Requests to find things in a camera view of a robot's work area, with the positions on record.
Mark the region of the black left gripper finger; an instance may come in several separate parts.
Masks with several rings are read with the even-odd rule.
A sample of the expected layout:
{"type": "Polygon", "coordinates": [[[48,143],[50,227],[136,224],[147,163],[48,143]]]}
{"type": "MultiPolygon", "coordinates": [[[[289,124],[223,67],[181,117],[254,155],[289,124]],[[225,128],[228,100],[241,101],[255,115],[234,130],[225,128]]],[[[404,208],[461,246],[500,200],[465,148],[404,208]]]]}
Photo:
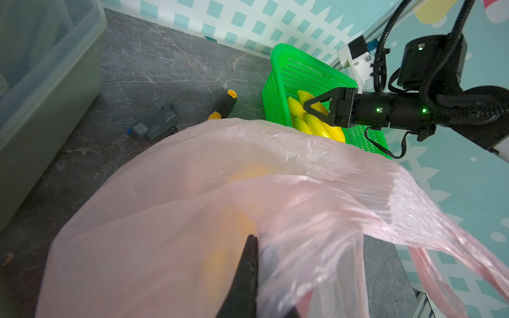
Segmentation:
{"type": "Polygon", "coordinates": [[[257,315],[258,238],[249,235],[233,278],[231,288],[217,318],[252,318],[257,315]]]}

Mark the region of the yellow banana bunch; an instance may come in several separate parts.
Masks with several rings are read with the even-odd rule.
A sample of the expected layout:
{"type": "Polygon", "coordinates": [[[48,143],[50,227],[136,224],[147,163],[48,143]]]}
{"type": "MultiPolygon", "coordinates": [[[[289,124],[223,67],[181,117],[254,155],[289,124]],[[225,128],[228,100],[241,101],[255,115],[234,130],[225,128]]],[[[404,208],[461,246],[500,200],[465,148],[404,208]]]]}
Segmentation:
{"type": "Polygon", "coordinates": [[[304,103],[310,101],[314,96],[303,90],[297,91],[298,99],[287,97],[287,104],[290,111],[292,126],[302,133],[320,136],[345,143],[346,137],[340,127],[332,127],[321,121],[315,115],[310,115],[304,109],[304,103]]]}

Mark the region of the pink plastic bag back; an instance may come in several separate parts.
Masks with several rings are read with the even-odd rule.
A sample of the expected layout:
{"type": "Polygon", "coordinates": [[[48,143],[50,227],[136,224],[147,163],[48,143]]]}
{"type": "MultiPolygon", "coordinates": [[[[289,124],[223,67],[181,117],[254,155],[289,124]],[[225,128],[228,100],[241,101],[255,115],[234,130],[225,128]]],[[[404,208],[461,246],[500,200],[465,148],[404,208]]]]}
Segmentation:
{"type": "Polygon", "coordinates": [[[214,317],[249,235],[258,317],[319,291],[322,317],[368,317],[363,239],[408,247],[448,317],[467,311],[438,250],[504,298],[508,267],[397,162],[267,121],[206,121],[122,166],[51,244],[37,317],[214,317]]]}

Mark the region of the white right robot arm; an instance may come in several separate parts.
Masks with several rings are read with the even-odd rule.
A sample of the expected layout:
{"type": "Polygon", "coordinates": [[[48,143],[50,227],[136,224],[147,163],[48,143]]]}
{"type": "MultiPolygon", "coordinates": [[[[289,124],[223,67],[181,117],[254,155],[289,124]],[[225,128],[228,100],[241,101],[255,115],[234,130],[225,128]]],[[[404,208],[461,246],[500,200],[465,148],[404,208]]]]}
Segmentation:
{"type": "Polygon", "coordinates": [[[304,103],[304,110],[332,127],[385,127],[416,135],[418,141],[447,127],[497,153],[508,139],[508,90],[497,86],[461,88],[467,55],[463,28],[473,9],[465,1],[450,33],[410,41],[401,66],[387,72],[388,36],[408,6],[403,1],[389,18],[371,54],[364,36],[339,52],[339,63],[353,72],[356,87],[336,87],[304,103]]]}

